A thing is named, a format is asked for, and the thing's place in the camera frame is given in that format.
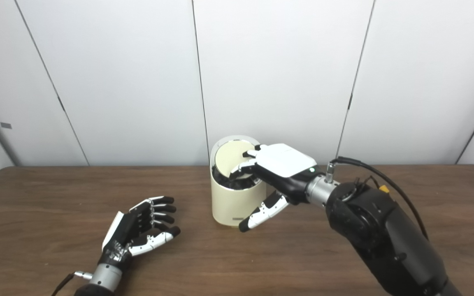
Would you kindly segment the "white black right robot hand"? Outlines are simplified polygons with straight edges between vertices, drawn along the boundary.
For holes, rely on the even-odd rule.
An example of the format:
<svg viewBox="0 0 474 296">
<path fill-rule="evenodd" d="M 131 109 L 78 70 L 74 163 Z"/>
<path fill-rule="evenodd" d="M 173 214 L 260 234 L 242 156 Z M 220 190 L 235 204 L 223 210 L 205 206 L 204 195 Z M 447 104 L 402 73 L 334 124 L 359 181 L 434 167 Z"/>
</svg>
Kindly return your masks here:
<svg viewBox="0 0 474 296">
<path fill-rule="evenodd" d="M 242 155 L 249 160 L 233 168 L 229 180 L 251 174 L 273 187 L 274 192 L 239 223 L 241 232 L 275 217 L 289 204 L 309 203 L 306 189 L 321 173 L 315 159 L 284 143 L 257 145 Z"/>
</svg>

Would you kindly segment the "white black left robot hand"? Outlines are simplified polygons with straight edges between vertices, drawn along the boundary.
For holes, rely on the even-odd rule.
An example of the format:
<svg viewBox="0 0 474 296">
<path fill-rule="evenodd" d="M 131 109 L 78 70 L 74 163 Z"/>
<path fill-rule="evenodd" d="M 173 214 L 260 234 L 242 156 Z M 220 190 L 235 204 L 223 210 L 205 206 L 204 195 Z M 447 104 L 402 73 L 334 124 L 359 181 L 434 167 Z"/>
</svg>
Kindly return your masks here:
<svg viewBox="0 0 474 296">
<path fill-rule="evenodd" d="M 174 198 L 149 197 L 126 213 L 117 212 L 102 243 L 98 265 L 105 264 L 124 272 L 133 257 L 151 252 L 177 237 L 181 230 L 173 225 Z"/>
</svg>

